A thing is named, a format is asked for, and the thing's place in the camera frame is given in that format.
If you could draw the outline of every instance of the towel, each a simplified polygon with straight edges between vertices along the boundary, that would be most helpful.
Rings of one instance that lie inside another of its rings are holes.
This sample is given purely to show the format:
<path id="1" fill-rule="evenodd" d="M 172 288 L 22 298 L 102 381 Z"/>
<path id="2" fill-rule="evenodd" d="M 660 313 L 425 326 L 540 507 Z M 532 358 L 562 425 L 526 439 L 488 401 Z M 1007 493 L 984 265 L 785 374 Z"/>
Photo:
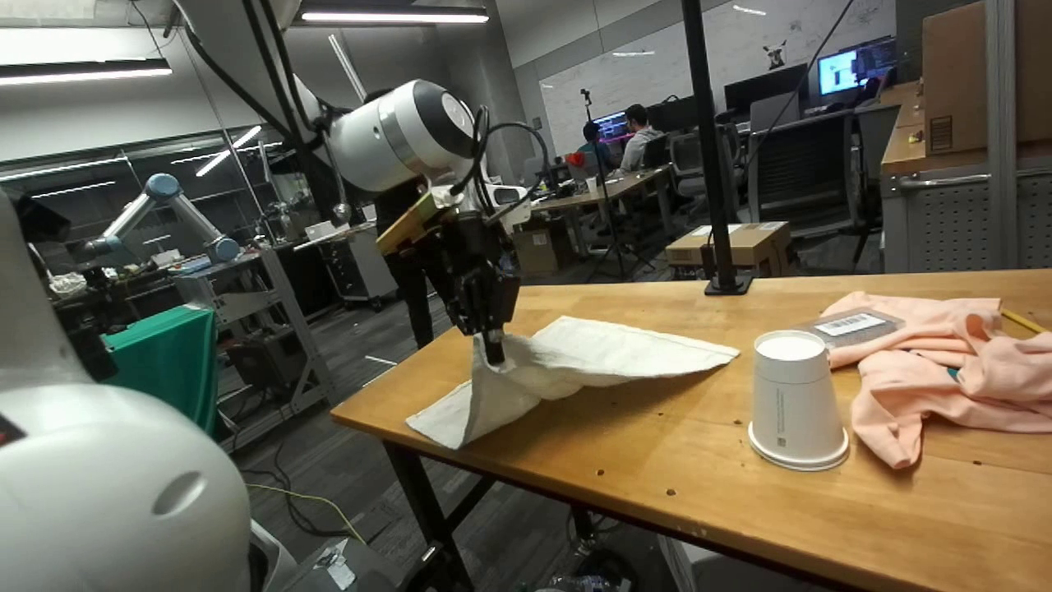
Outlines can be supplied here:
<path id="1" fill-rule="evenodd" d="M 574 314 L 558 314 L 532 339 L 507 336 L 503 348 L 503 368 L 472 368 L 469 381 L 411 415 L 408 425 L 458 449 L 581 386 L 700 374 L 736 358 L 736 348 L 718 343 Z"/>
<path id="2" fill-rule="evenodd" d="M 1052 332 L 1012 339 L 997 298 L 905 298 L 848 292 L 823 314 L 876 310 L 902 326 L 837 344 L 835 368 L 857 361 L 853 431 L 895 469 L 919 460 L 925 418 L 986 431 L 1052 431 Z"/>

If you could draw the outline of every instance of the table leg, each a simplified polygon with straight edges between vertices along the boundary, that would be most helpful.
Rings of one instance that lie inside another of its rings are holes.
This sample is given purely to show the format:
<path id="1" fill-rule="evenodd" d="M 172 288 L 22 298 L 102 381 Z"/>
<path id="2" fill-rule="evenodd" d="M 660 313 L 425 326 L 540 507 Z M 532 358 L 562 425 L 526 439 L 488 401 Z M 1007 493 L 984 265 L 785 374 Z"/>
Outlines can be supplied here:
<path id="1" fill-rule="evenodd" d="M 447 515 L 442 513 L 442 504 L 433 495 L 433 486 L 425 472 L 425 462 L 419 452 L 411 452 L 408 447 L 397 447 L 397 445 L 384 445 L 387 449 L 387 460 L 396 468 L 396 476 L 401 484 L 401 493 L 425 532 L 425 542 L 427 542 L 427 563 L 447 563 L 449 576 L 458 581 L 447 581 L 449 588 L 464 588 L 469 592 L 469 576 L 467 576 L 467 566 L 461 560 L 461 549 L 458 549 L 458 540 L 455 540 L 455 526 L 447 524 Z"/>

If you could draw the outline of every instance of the floor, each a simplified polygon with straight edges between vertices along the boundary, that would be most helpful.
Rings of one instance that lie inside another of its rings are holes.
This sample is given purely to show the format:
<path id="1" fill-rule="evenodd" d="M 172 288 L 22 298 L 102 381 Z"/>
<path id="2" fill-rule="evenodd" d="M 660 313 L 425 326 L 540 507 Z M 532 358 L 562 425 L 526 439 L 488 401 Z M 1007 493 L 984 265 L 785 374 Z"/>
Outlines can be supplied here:
<path id="1" fill-rule="evenodd" d="M 848 236 L 841 242 L 831 238 L 814 254 L 801 254 L 801 258 L 809 258 L 812 269 L 837 269 L 853 247 L 854 238 Z M 872 236 L 857 269 L 882 269 L 879 236 Z M 609 279 L 670 279 L 670 272 L 659 258 L 636 269 L 589 265 L 562 269 L 558 277 L 558 283 Z M 444 328 L 447 314 L 442 302 L 433 298 L 430 310 L 438 328 Z M 330 358 L 330 368 L 336 370 L 336 385 L 343 385 L 347 393 L 413 351 L 401 302 L 384 310 L 333 310 L 312 321 L 312 332 Z M 401 581 L 425 551 L 380 445 L 368 435 L 338 427 L 330 418 L 330 407 L 316 407 L 251 449 L 241 449 L 238 462 L 252 491 L 252 520 L 282 540 L 296 560 L 308 560 L 347 528 L 333 507 L 312 500 L 288 507 L 287 495 L 272 493 L 272 486 L 333 500 L 353 528 L 368 542 L 373 567 L 392 581 Z M 472 484 L 469 472 L 444 462 L 427 462 L 427 472 L 444 504 L 461 500 L 461 493 Z M 606 542 L 620 549 L 630 566 L 646 571 L 649 581 L 637 588 L 675 588 L 654 532 L 613 520 L 606 520 L 606 526 Z M 495 484 L 479 500 L 476 513 L 467 515 L 467 524 L 458 528 L 458 542 L 479 592 L 540 588 L 555 576 L 571 571 L 579 560 L 570 507 L 503 484 Z M 797 579 L 721 555 L 696 563 L 694 581 L 705 588 L 809 588 Z"/>

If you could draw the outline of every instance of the ceiling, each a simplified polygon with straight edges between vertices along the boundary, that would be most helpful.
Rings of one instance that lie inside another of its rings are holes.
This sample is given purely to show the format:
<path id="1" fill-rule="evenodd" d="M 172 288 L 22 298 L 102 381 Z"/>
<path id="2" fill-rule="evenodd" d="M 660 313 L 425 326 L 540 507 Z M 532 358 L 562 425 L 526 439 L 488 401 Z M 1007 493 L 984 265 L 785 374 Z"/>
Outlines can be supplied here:
<path id="1" fill-rule="evenodd" d="M 0 26 L 166 26 L 173 0 L 0 0 Z"/>

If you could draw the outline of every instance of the pink cloth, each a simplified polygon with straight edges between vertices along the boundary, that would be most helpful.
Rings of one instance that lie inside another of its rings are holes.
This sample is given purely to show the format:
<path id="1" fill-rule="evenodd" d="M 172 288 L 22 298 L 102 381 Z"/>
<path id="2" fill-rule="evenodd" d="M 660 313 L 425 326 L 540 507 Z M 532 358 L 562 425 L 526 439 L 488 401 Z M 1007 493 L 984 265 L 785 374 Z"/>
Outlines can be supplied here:
<path id="1" fill-rule="evenodd" d="M 898 332 L 830 351 L 857 361 L 853 431 L 895 469 L 919 460 L 927 415 L 988 431 L 1052 431 L 1052 332 L 1010 339 L 997 298 L 898 298 L 848 292 L 826 314 L 876 310 Z"/>

